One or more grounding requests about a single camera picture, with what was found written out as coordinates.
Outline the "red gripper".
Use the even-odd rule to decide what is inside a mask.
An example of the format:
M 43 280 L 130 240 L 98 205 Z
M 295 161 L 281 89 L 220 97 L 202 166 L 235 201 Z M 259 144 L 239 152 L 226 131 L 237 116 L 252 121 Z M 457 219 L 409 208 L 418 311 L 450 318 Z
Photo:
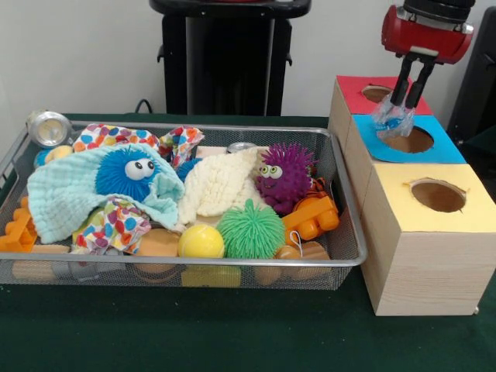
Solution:
M 438 64 L 455 64 L 468 51 L 474 34 L 469 23 L 447 23 L 392 5 L 383 21 L 381 43 L 385 50 L 404 56 L 416 53 L 432 57 Z M 390 103 L 400 106 L 406 96 L 416 56 L 404 56 Z M 412 109 L 416 109 L 435 63 L 426 61 L 412 84 Z

